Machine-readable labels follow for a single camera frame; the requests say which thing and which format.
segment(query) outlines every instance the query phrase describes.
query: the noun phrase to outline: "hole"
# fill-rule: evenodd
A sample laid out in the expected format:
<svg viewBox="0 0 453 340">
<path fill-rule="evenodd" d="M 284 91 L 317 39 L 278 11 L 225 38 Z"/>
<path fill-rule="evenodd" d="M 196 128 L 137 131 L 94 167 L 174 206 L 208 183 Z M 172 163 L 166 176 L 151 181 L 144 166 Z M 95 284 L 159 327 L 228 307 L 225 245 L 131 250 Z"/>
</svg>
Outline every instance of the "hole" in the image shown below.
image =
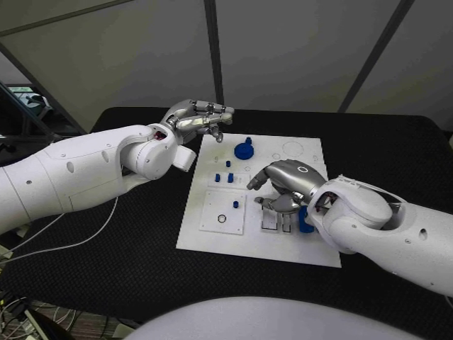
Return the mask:
<svg viewBox="0 0 453 340">
<path fill-rule="evenodd" d="M 101 152 L 101 157 L 104 158 L 104 161 L 108 163 L 108 153 L 105 151 Z"/>
<path fill-rule="evenodd" d="M 421 229 L 421 230 L 420 230 L 418 238 L 420 238 L 422 241 L 427 240 L 427 231 L 425 231 L 425 229 Z"/>
<path fill-rule="evenodd" d="M 69 171 L 71 173 L 75 172 L 75 166 L 72 165 L 72 162 L 68 162 L 68 163 L 65 164 L 65 167 L 66 167 L 66 169 L 68 169 L 68 171 Z"/>
</svg>

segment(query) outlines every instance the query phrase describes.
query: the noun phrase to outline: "white board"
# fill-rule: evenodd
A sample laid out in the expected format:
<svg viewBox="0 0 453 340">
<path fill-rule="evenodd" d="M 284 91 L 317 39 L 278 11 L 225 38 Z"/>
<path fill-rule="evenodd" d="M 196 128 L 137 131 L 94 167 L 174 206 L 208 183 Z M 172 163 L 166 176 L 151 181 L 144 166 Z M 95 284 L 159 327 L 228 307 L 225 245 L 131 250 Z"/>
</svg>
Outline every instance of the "white board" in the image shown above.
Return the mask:
<svg viewBox="0 0 453 340">
<path fill-rule="evenodd" d="M 234 156 L 234 147 L 247 137 L 251 137 L 254 156 L 239 160 Z M 257 196 L 274 198 L 278 195 L 270 181 L 258 191 L 245 188 L 249 178 L 280 159 L 297 159 L 327 178 L 317 138 L 223 134 L 223 142 L 216 143 L 210 136 L 203 136 L 177 249 L 340 268 L 339 252 L 324 243 L 317 232 L 300 232 L 297 216 L 268 214 L 254 202 Z M 219 182 L 215 182 L 215 174 L 219 174 Z M 226 174 L 234 174 L 232 183 L 226 182 Z M 232 201 L 239 202 L 238 208 L 234 208 Z M 235 221 L 234 225 L 216 225 L 216 215 L 222 214 L 226 220 L 229 217 Z"/>
</svg>

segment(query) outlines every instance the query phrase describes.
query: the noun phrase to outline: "blue object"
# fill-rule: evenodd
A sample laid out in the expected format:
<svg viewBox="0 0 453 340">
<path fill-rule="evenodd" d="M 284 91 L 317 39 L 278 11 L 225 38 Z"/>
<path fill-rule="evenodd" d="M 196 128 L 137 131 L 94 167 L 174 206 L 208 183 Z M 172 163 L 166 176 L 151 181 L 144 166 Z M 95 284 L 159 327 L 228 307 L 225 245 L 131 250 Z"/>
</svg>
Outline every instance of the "blue object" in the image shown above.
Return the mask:
<svg viewBox="0 0 453 340">
<path fill-rule="evenodd" d="M 234 156 L 238 159 L 249 159 L 251 156 L 254 155 L 254 147 L 251 146 L 251 138 L 247 137 L 247 139 L 244 140 L 244 143 L 239 143 L 235 147 L 234 147 Z"/>
<path fill-rule="evenodd" d="M 303 205 L 297 213 L 300 218 L 300 232 L 310 233 L 314 231 L 314 227 L 304 222 L 304 217 L 307 216 L 306 208 L 307 206 Z"/>
</svg>

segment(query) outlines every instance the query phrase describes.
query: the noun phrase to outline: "black table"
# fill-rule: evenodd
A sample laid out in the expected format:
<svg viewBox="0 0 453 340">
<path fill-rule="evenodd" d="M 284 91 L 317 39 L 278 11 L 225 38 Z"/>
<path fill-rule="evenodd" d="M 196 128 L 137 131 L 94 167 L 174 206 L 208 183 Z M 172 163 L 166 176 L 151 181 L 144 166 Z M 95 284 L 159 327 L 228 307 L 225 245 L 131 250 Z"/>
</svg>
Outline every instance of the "black table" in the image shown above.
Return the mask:
<svg viewBox="0 0 453 340">
<path fill-rule="evenodd" d="M 159 122 L 166 108 L 111 108 L 94 131 Z M 329 177 L 343 174 L 409 202 L 453 214 L 453 151 L 424 117 L 236 110 L 225 132 L 321 139 Z M 199 153 L 200 137 L 189 144 Z M 360 255 L 342 269 L 174 249 L 195 168 L 131 190 L 111 223 L 79 247 L 9 263 L 0 288 L 102 315 L 147 320 L 193 302 L 234 295 L 306 300 L 355 312 L 428 339 L 453 339 L 440 295 Z M 85 239 L 112 202 L 68 214 L 16 255 Z M 29 236 L 52 218 L 35 222 Z"/>
</svg>

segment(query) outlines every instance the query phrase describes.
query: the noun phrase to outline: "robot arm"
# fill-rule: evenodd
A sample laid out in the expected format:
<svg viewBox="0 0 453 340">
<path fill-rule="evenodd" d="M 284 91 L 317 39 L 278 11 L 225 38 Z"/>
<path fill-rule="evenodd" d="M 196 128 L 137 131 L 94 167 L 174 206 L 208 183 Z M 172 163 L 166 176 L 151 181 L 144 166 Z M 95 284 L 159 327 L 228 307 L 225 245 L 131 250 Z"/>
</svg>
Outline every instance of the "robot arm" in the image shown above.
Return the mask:
<svg viewBox="0 0 453 340">
<path fill-rule="evenodd" d="M 326 182 L 298 161 L 271 163 L 248 189 L 258 190 L 267 179 L 281 196 L 255 198 L 265 208 L 294 213 L 307 205 L 307 222 L 334 249 L 360 253 L 383 270 L 453 297 L 453 215 L 343 176 Z M 388 203 L 378 192 L 398 202 Z"/>
<path fill-rule="evenodd" d="M 186 100 L 159 124 L 62 140 L 1 167 L 0 234 L 37 218 L 99 205 L 159 179 L 172 165 L 187 171 L 195 153 L 183 143 L 197 133 L 221 142 L 216 123 L 231 124 L 232 114 L 232 108 Z M 123 166 L 131 170 L 125 176 Z"/>
</svg>

